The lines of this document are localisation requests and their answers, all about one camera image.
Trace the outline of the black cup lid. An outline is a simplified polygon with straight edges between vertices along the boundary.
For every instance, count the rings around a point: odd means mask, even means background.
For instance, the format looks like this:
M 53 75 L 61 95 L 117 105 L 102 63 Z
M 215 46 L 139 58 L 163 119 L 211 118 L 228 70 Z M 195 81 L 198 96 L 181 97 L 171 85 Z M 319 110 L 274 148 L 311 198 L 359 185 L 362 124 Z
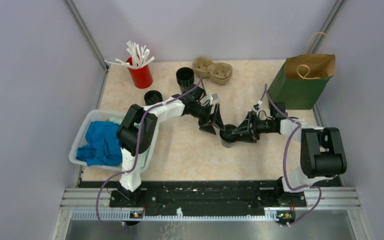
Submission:
M 235 130 L 237 127 L 233 124 L 226 124 L 225 130 L 219 131 L 220 138 L 228 143 L 234 143 L 238 140 L 240 137 L 239 134 L 233 134 L 233 130 Z

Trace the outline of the black printed coffee cup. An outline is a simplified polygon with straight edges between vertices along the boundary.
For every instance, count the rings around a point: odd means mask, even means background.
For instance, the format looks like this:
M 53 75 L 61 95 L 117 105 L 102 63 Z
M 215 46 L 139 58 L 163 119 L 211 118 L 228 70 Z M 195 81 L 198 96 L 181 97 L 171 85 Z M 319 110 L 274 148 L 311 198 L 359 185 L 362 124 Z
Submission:
M 224 139 L 221 139 L 221 144 L 226 147 L 226 148 L 232 148 L 236 142 L 235 141 L 227 141 L 227 140 L 224 140 Z

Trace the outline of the green brown paper bag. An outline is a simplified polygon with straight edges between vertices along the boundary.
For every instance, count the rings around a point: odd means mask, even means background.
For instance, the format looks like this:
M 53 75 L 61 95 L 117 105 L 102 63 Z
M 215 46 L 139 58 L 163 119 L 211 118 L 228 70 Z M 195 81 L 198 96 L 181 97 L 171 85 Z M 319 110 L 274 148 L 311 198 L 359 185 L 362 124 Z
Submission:
M 284 103 L 287 110 L 310 110 L 323 93 L 329 80 L 336 73 L 336 55 L 324 53 L 329 38 L 324 32 L 316 32 L 309 38 L 325 37 L 319 53 L 303 53 L 285 60 L 268 88 L 268 96 L 275 103 Z

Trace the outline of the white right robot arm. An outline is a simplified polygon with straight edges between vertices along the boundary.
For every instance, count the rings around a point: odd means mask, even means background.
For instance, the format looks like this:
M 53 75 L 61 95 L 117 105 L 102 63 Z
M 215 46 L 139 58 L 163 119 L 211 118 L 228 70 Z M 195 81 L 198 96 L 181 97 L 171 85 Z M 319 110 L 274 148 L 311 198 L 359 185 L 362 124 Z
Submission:
M 287 206 L 301 192 L 315 183 L 331 180 L 347 170 L 347 160 L 340 130 L 336 127 L 314 126 L 303 119 L 288 116 L 284 102 L 269 105 L 270 117 L 260 118 L 257 105 L 249 111 L 239 126 L 226 129 L 234 142 L 256 143 L 261 134 L 277 133 L 287 136 L 282 167 L 287 166 L 288 149 L 293 140 L 300 143 L 300 166 L 283 171 L 273 200 L 279 206 Z

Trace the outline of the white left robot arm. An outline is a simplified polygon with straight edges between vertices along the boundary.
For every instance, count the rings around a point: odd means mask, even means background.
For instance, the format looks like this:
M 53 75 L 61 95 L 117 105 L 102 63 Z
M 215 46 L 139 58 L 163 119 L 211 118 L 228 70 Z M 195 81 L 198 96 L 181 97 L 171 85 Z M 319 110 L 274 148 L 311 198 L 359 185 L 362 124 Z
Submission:
M 183 94 L 175 94 L 153 105 L 130 106 L 116 133 L 122 155 L 119 183 L 125 189 L 121 200 L 127 206 L 134 207 L 140 202 L 141 194 L 137 188 L 142 183 L 141 172 L 151 161 L 162 122 L 190 115 L 197 118 L 200 131 L 213 135 L 216 129 L 225 131 L 220 104 L 213 103 L 217 98 L 216 93 L 206 94 L 196 85 Z

